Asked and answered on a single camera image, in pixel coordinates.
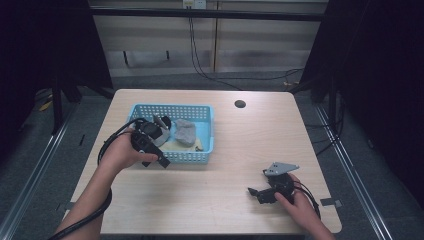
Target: human hand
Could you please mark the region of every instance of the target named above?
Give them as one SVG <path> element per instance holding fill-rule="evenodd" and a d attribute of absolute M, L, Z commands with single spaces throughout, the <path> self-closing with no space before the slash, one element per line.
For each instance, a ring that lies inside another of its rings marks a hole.
<path fill-rule="evenodd" d="M 295 182 L 296 187 L 301 187 L 300 180 L 290 174 L 290 177 Z M 294 204 L 291 204 L 279 192 L 275 193 L 277 201 L 287 210 L 292 219 L 303 227 L 306 231 L 311 233 L 315 239 L 333 239 L 333 234 L 321 222 L 314 208 L 312 207 L 306 195 L 298 189 L 293 192 Z"/>
<path fill-rule="evenodd" d="M 127 128 L 110 144 L 100 161 L 100 167 L 118 174 L 122 169 L 130 167 L 138 161 L 153 162 L 158 159 L 155 154 L 140 153 L 132 147 L 131 133 L 133 131 L 134 129 Z"/>

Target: basket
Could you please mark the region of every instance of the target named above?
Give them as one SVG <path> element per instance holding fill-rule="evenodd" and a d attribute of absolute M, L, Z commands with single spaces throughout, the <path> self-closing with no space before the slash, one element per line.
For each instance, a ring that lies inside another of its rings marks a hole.
<path fill-rule="evenodd" d="M 172 121 L 171 136 L 168 141 L 175 140 L 175 121 L 184 119 L 196 126 L 196 137 L 201 141 L 203 151 L 163 151 L 172 163 L 207 164 L 213 150 L 213 108 L 209 105 L 170 105 L 170 104 L 134 104 L 128 121 L 145 118 L 153 121 L 153 114 L 167 116 Z"/>

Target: wooden table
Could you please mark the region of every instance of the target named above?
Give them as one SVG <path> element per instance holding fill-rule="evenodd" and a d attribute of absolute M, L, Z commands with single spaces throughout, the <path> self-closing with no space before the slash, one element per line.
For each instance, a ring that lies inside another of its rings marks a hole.
<path fill-rule="evenodd" d="M 243 100 L 246 107 L 237 108 Z M 279 92 L 119 90 L 105 117 L 78 186 L 76 201 L 96 168 L 103 142 L 127 120 L 133 104 L 208 104 L 215 113 L 215 143 L 207 165 L 141 163 L 122 171 L 104 234 L 299 234 L 302 230 L 277 204 L 259 204 L 247 187 L 269 187 L 262 170 L 274 161 L 293 171 L 315 199 L 330 193 L 293 95 Z M 341 230 L 334 206 L 321 207 L 332 232 Z"/>

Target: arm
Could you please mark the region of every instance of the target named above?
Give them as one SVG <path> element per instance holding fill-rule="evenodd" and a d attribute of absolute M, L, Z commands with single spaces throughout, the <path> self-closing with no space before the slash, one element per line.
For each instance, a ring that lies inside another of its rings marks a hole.
<path fill-rule="evenodd" d="M 290 174 L 294 181 L 300 182 L 299 179 Z M 275 198 L 287 210 L 293 220 L 308 231 L 315 240 L 333 240 L 336 239 L 328 228 L 318 218 L 309 199 L 299 190 L 294 190 L 294 204 L 291 204 L 280 193 L 275 193 Z"/>
<path fill-rule="evenodd" d="M 119 136 L 109 146 L 87 187 L 66 215 L 56 233 L 88 216 L 104 202 L 116 175 L 137 161 L 153 162 L 157 156 L 139 153 L 131 146 L 131 132 Z M 103 215 L 76 230 L 64 239 L 99 239 Z"/>

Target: gray carpet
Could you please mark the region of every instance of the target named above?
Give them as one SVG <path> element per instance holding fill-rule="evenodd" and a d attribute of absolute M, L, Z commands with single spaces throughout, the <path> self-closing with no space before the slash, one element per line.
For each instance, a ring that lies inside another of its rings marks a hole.
<path fill-rule="evenodd" d="M 283 91 L 284 82 L 293 83 L 299 79 L 301 72 L 290 77 L 275 80 L 222 80 L 243 90 L 249 91 Z M 220 77 L 255 77 L 273 78 L 283 75 L 274 73 L 226 73 Z M 211 81 L 197 74 L 168 75 L 154 77 L 128 77 L 114 79 L 119 88 L 154 88 L 154 89 L 211 89 L 235 90 L 234 87 Z M 57 211 L 59 204 L 69 201 L 78 182 L 88 154 L 95 141 L 103 118 L 110 105 L 107 100 L 96 93 L 81 89 L 83 99 L 77 111 L 70 119 L 67 132 L 55 153 L 26 213 L 20 222 L 13 239 L 46 239 L 54 231 L 63 217 L 63 211 Z M 321 124 L 308 92 L 295 95 L 302 118 L 307 125 L 310 140 L 316 152 L 329 144 L 323 128 L 309 127 Z M 35 166 L 50 137 L 52 129 L 51 109 L 38 112 L 34 109 L 27 120 L 21 142 L 9 156 L 9 161 L 1 168 L 0 213 L 1 219 L 7 213 L 25 184 L 28 175 Z M 372 199 L 386 221 L 394 239 L 423 239 L 423 211 L 410 197 L 402 184 L 387 168 L 384 158 L 378 150 L 369 148 L 367 137 L 354 119 L 346 112 L 343 134 L 341 136 L 352 161 L 356 166 Z M 336 234 L 337 239 L 378 239 L 367 215 L 358 201 L 353 188 L 346 177 L 344 169 L 332 148 L 318 157 L 321 169 L 334 199 L 343 204 L 338 208 L 343 229 Z M 255 239 L 266 239 L 256 236 Z M 143 239 L 142 236 L 102 236 L 102 239 Z M 252 239 L 248 236 L 221 239 Z"/>

